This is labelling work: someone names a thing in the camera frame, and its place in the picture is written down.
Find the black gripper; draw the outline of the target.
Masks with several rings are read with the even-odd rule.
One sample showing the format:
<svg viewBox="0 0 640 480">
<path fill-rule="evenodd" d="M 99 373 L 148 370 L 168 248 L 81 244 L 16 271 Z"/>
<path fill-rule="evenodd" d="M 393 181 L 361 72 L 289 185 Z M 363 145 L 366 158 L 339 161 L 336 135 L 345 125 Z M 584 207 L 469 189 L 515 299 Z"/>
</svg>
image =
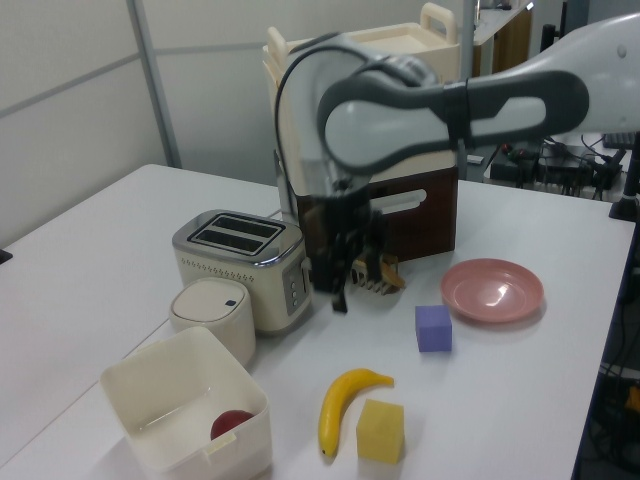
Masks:
<svg viewBox="0 0 640 480">
<path fill-rule="evenodd" d="M 333 293 L 334 312 L 348 312 L 344 286 L 356 259 L 364 259 L 371 279 L 381 278 L 387 229 L 384 215 L 372 207 L 367 187 L 312 199 L 307 212 L 311 280 L 316 291 Z"/>
</svg>

